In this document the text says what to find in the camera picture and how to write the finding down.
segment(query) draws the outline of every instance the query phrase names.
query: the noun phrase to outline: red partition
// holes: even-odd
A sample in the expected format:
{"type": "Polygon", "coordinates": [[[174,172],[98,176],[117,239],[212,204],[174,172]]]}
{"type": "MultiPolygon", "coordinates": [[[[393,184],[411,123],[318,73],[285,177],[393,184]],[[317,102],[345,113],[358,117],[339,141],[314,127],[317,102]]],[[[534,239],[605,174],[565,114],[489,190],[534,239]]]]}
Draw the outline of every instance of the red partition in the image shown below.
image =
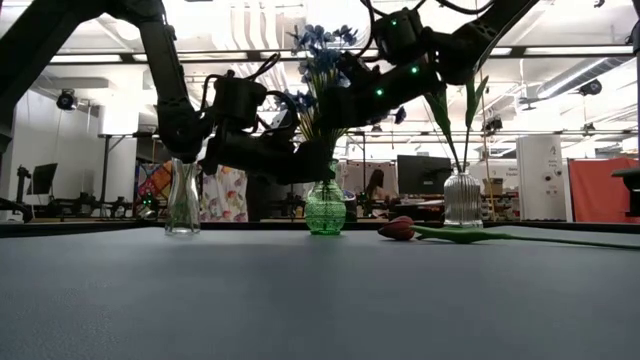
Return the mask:
{"type": "Polygon", "coordinates": [[[569,163],[573,213],[577,222],[640,223],[629,211],[629,190],[614,170],[638,166],[637,160],[572,160],[569,163]]]}

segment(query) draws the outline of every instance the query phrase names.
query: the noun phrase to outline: green glass vase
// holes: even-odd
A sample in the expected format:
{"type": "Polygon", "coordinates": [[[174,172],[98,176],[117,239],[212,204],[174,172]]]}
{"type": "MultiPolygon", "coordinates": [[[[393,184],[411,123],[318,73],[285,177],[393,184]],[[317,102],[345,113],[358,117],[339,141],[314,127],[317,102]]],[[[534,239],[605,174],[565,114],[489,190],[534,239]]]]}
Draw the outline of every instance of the green glass vase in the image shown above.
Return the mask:
{"type": "MultiPolygon", "coordinates": [[[[337,161],[329,165],[335,171],[337,161]]],[[[305,221],[313,235],[339,235],[344,226],[347,208],[344,194],[335,179],[315,183],[304,208],[305,221]]]]}

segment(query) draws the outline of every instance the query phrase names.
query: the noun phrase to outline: gray table surface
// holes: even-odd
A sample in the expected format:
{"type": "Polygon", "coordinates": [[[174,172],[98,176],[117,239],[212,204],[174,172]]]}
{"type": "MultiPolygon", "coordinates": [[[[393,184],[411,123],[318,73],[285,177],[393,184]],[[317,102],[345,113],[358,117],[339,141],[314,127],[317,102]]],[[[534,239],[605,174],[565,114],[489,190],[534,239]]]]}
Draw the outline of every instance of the gray table surface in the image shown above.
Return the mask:
{"type": "Polygon", "coordinates": [[[0,359],[636,360],[639,275],[635,251],[368,231],[0,239],[0,359]]]}

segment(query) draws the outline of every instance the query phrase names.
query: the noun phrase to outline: computer monitor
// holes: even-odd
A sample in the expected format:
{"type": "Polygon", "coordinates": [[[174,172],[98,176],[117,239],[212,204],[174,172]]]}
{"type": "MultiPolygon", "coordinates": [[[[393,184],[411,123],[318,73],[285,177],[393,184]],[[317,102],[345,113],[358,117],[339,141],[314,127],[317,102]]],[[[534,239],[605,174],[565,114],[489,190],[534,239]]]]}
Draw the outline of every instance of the computer monitor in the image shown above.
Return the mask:
{"type": "Polygon", "coordinates": [[[27,195],[49,194],[57,168],[58,164],[36,166],[33,169],[33,174],[31,174],[31,183],[27,189],[27,195]]]}
{"type": "Polygon", "coordinates": [[[451,171],[449,158],[398,155],[398,190],[402,195],[444,194],[451,171]]]}

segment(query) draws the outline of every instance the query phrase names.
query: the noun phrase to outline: clear glass vase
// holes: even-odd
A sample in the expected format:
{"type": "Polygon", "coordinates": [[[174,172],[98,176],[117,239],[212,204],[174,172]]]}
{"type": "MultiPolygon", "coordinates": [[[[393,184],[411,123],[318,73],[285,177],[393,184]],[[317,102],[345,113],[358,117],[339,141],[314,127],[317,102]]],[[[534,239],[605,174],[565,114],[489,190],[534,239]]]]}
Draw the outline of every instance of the clear glass vase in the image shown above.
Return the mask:
{"type": "Polygon", "coordinates": [[[196,186],[196,163],[185,164],[171,159],[171,193],[167,203],[167,235],[197,234],[200,232],[200,202],[196,186]]]}
{"type": "Polygon", "coordinates": [[[478,179],[466,173],[453,174],[444,183],[444,226],[482,227],[478,179]]]}
{"type": "MultiPolygon", "coordinates": [[[[337,161],[330,164],[335,171],[337,161]]],[[[335,179],[318,181],[307,196],[305,221],[313,235],[339,235],[344,226],[347,208],[344,193],[335,179]]]]}

